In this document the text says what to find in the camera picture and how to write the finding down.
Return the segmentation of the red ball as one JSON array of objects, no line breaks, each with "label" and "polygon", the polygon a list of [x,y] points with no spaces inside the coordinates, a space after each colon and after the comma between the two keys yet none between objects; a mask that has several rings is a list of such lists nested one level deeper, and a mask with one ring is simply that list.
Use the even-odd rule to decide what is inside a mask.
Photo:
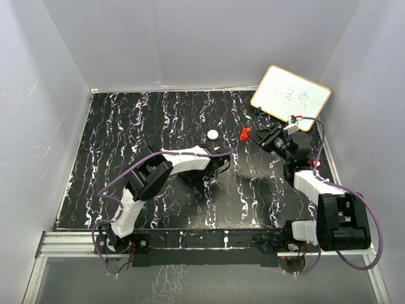
[{"label": "red ball", "polygon": [[243,128],[241,134],[240,134],[240,140],[246,142],[249,139],[249,134],[248,132],[251,129],[249,127]]}]

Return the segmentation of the white earbud charging case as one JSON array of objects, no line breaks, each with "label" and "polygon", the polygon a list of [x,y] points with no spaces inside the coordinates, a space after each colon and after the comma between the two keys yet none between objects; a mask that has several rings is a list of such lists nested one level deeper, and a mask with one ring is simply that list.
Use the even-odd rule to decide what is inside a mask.
[{"label": "white earbud charging case", "polygon": [[219,136],[219,133],[218,133],[216,130],[211,129],[211,130],[209,130],[209,131],[207,132],[207,138],[208,138],[210,141],[215,141],[215,140],[217,140],[217,139],[218,139],[218,136]]}]

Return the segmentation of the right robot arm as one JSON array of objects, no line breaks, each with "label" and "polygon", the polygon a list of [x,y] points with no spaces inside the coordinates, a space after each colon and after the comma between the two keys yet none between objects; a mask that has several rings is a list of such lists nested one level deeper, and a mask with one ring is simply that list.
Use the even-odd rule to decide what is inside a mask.
[{"label": "right robot arm", "polygon": [[314,172],[309,156],[311,136],[297,131],[291,135],[281,125],[269,129],[245,128],[241,140],[250,139],[265,152],[276,152],[285,160],[284,179],[306,195],[317,207],[316,220],[287,221],[282,244],[297,251],[304,243],[320,246],[324,251],[365,250],[370,247],[371,235],[366,207],[353,194],[329,185]]}]

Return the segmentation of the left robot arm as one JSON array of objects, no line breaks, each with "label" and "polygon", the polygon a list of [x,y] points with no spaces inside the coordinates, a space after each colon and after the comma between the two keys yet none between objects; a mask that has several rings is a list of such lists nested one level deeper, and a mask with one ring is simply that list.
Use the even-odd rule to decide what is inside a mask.
[{"label": "left robot arm", "polygon": [[172,175],[181,175],[187,181],[208,180],[216,177],[230,165],[231,147],[212,148],[205,144],[180,150],[153,150],[131,164],[98,196],[118,204],[111,220],[98,221],[95,229],[105,225],[105,245],[115,252],[123,253],[130,247],[130,235],[145,203],[153,199]]}]

